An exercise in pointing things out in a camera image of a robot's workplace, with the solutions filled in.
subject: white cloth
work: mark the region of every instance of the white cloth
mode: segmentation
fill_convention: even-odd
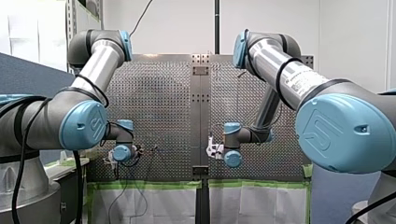
[[[307,189],[242,186],[210,189],[211,223],[305,224]]]

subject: blue joint cap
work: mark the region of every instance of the blue joint cap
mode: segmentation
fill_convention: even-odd
[[[32,96],[32,94],[0,94],[0,105],[8,104],[26,96]]]
[[[124,46],[125,62],[132,60],[132,43],[129,34],[126,31],[120,31],[120,36]]]
[[[224,134],[232,134],[241,130],[242,126],[238,122],[227,122],[224,124]]]
[[[231,150],[228,151],[224,156],[224,162],[228,167],[236,168],[239,167],[242,163],[242,155],[239,151]]]
[[[272,140],[274,140],[274,132],[272,131],[272,129],[270,130],[270,133],[268,134],[268,138],[267,140],[265,140],[265,142],[272,142]]]
[[[246,39],[245,31],[236,37],[233,46],[233,66],[235,68],[245,69],[245,55],[246,55]]]
[[[69,150],[94,147],[105,135],[106,121],[107,113],[102,104],[93,100],[83,101],[64,117],[59,142]]]
[[[118,145],[113,149],[114,161],[126,162],[132,157],[131,149],[125,145]]]
[[[386,115],[368,102],[346,94],[317,96],[296,118],[305,155],[329,171],[369,174],[396,158],[396,133]]]
[[[130,131],[134,130],[134,122],[131,121],[130,119],[118,119],[117,123],[123,128],[126,128]]]

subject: white floor cover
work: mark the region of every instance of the white floor cover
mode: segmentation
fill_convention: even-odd
[[[92,224],[195,224],[196,189],[96,190],[92,195]],[[305,224],[307,189],[242,186],[210,189],[212,224]]]
[[[211,223],[305,224],[307,189],[210,189]]]
[[[122,189],[96,190],[92,198],[92,224],[195,224],[196,189],[127,189],[108,209]]]

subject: cable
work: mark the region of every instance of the cable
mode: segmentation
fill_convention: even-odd
[[[23,169],[24,169],[24,161],[25,161],[25,154],[26,154],[26,148],[27,146],[27,139],[28,135],[30,132],[30,128],[33,125],[33,122],[35,121],[35,118],[38,116],[40,111],[46,106],[46,104],[50,101],[50,98],[47,98],[41,103],[40,107],[37,109],[37,111],[33,114],[32,117],[30,117],[27,126],[23,132],[23,138],[22,138],[22,149],[21,149],[21,161],[20,161],[20,169],[18,171],[18,176],[17,180],[15,182],[15,187],[14,187],[14,192],[12,194],[12,203],[11,203],[11,212],[12,212],[12,220],[14,221],[14,224],[20,224],[20,219],[18,217],[18,211],[17,211],[17,201],[18,201],[18,194],[20,192],[20,187],[21,187],[21,181],[23,177]]]
[[[279,114],[277,115],[276,119],[272,123],[268,124],[267,126],[265,126],[263,128],[264,129],[272,128],[272,126],[274,126],[279,121],[280,117],[282,116],[282,112],[283,112],[283,106],[280,105]]]
[[[384,204],[384,203],[387,203],[387,202],[389,202],[389,201],[391,201],[391,200],[393,200],[393,199],[395,199],[395,198],[396,198],[396,191],[393,192],[393,193],[391,193],[390,195],[386,196],[385,198],[382,198],[382,199],[376,201],[375,203],[372,203],[372,204],[368,205],[367,207],[365,207],[364,209],[362,209],[361,211],[359,211],[357,214],[355,214],[355,215],[353,215],[352,217],[350,217],[350,218],[347,220],[346,224],[352,224],[352,223],[354,223],[354,222],[357,221],[358,218],[361,217],[362,215],[364,215],[364,214],[370,212],[371,210],[377,208],[379,205]]]
[[[145,211],[144,211],[142,214],[135,215],[135,216],[131,216],[131,217],[142,217],[142,216],[144,216],[144,215],[147,213],[147,211],[149,210],[149,202],[148,202],[148,200],[147,200],[145,194],[143,193],[143,191],[136,185],[136,182],[135,182],[135,181],[134,181],[134,186],[136,187],[137,191],[139,191],[140,196],[142,196],[143,200],[145,201],[146,207],[145,207]]]
[[[275,80],[276,92],[277,92],[277,95],[279,96],[279,99],[283,102],[283,104],[285,104],[290,109],[293,109],[293,107],[291,107],[291,105],[288,103],[288,101],[286,101],[285,97],[283,97],[283,94],[280,91],[280,77],[282,76],[283,69],[285,69],[286,66],[288,66],[288,64],[292,63],[292,62],[302,63],[301,59],[299,59],[299,58],[289,58],[287,61],[285,61],[284,63],[282,63],[280,65],[279,70],[277,70],[276,80]]]
[[[108,98],[107,98],[107,96],[105,95],[105,93],[98,87],[98,86],[96,86],[92,81],[90,81],[90,79],[89,78],[87,78],[87,77],[84,77],[84,76],[82,76],[82,75],[80,75],[80,74],[75,74],[75,77],[80,77],[80,78],[82,78],[82,79],[84,79],[86,82],[88,82],[91,86],[92,86],[92,88],[94,89],[94,90],[97,90],[97,91],[99,91],[99,93],[103,96],[103,98],[105,99],[105,108],[107,108],[108,106],[109,106],[109,104],[110,104],[110,102],[108,101]]]
[[[148,4],[146,5],[145,10],[143,11],[142,15],[140,16],[139,20],[137,21],[136,25],[134,26],[134,29],[133,29],[132,32],[129,34],[129,37],[130,37],[130,38],[131,38],[131,36],[134,34],[134,32],[136,31],[137,26],[139,26],[140,21],[141,21],[141,20],[143,19],[143,17],[145,16],[146,11],[148,10],[149,5],[151,4],[151,2],[152,2],[152,0],[149,0]]]
[[[8,111],[12,110],[13,108],[15,108],[19,105],[30,104],[32,102],[42,101],[45,99],[46,99],[46,97],[44,97],[44,96],[27,96],[27,97],[23,97],[21,99],[12,101],[12,102],[4,105],[3,107],[1,107],[0,118],[2,118]]]
[[[76,224],[80,224],[82,221],[82,204],[84,198],[84,184],[82,182],[82,168],[81,168],[81,161],[79,160],[78,151],[73,151],[73,155],[76,161],[76,168],[77,168],[77,179],[78,179],[78,203],[77,203],[77,214],[76,214]]]
[[[125,192],[125,190],[127,189],[127,187],[128,187],[128,176],[127,176],[127,178],[126,178],[126,180],[125,180],[125,186],[124,186],[124,188],[122,189],[122,192],[119,194],[119,196],[117,196],[117,197],[113,200],[113,202],[110,204],[110,207],[108,208],[108,211],[107,211],[107,218],[108,218],[108,223],[109,223],[109,224],[111,224],[111,218],[110,218],[111,208],[113,207],[114,203],[119,199],[119,197],[122,196],[122,194]]]

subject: pegboard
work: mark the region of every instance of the pegboard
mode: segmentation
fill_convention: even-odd
[[[313,67],[313,57],[303,56],[305,64]],[[217,124],[236,121],[244,126],[253,123],[266,90],[266,83],[253,75],[235,69],[232,56],[211,58],[210,127],[215,141],[221,141],[222,127]],[[281,117],[273,126],[275,139],[260,146],[242,144],[243,163],[230,169],[223,161],[209,160],[210,178],[248,178],[301,181],[303,164],[309,159],[301,151],[294,131],[295,112],[282,104]]]
[[[131,119],[134,144],[144,155],[133,171],[135,179],[191,180],[190,55],[134,55],[119,68],[107,89],[108,119]],[[114,179],[103,158],[114,141],[91,150],[89,181]],[[120,178],[131,177],[120,172]]]
[[[106,92],[110,100],[108,119],[131,119],[134,143],[146,152],[158,147],[152,156],[142,157],[133,176],[121,169],[120,178],[192,180],[192,166],[197,162],[207,164],[200,159],[205,157],[207,127],[226,121],[250,125],[254,120],[265,83],[250,74],[238,78],[241,70],[233,68],[232,56],[223,55],[211,55],[207,65],[210,72],[196,76],[196,62],[192,62],[196,59],[192,56],[134,55],[132,62],[116,71]],[[313,66],[313,57],[304,56],[303,60]],[[197,104],[197,92],[205,93],[204,104]],[[309,160],[298,146],[294,119],[294,112],[283,106],[274,127],[274,142],[260,147],[242,145],[244,163],[237,169],[226,167],[223,161],[209,160],[209,177],[302,180],[302,165]],[[221,127],[214,127],[217,142],[221,132]],[[103,161],[114,146],[109,141],[87,153],[91,159],[89,181],[114,179]]]

